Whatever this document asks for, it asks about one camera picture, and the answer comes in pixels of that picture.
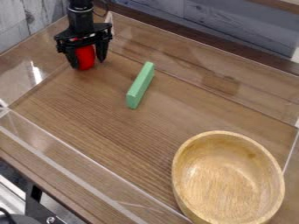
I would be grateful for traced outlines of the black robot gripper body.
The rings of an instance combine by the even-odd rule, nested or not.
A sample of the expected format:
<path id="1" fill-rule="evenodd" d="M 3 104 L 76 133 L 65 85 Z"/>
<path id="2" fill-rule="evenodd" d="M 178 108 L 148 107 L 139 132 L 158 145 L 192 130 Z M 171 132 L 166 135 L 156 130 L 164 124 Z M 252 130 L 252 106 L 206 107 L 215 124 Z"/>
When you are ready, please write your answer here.
<path id="1" fill-rule="evenodd" d="M 96 45 L 101 39 L 112 39 L 112 24 L 93 22 L 93 9 L 73 10 L 68 8 L 68 28 L 55 35 L 59 53 L 65 53 L 65 48 L 80 48 Z"/>

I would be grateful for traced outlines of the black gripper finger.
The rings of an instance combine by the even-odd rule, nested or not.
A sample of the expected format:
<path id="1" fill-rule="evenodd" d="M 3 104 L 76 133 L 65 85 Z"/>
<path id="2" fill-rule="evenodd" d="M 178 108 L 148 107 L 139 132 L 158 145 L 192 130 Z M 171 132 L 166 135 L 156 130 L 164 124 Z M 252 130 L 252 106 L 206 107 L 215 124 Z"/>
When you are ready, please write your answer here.
<path id="1" fill-rule="evenodd" d="M 80 63 L 79 63 L 79 59 L 77 59 L 77 56 L 76 56 L 76 53 L 75 53 L 75 49 L 73 48 L 69 48 L 67 47 L 65 48 L 65 57 L 67 57 L 67 60 L 69 62 L 69 65 L 73 69 L 77 69 L 79 66 L 80 66 Z"/>
<path id="2" fill-rule="evenodd" d="M 108 39 L 101 39 L 96 43 L 96 55 L 97 55 L 97 60 L 99 62 L 103 62 L 107 58 L 108 55 Z"/>

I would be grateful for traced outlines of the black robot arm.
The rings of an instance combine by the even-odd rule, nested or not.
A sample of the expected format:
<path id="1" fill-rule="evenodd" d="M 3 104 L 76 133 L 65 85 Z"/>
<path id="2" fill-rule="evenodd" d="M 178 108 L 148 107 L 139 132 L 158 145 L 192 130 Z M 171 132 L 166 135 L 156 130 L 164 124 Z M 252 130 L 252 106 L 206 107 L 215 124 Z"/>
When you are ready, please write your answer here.
<path id="1" fill-rule="evenodd" d="M 56 49 L 77 70 L 89 70 L 103 62 L 112 40 L 112 23 L 93 21 L 93 0 L 69 0 L 68 28 L 53 36 Z"/>

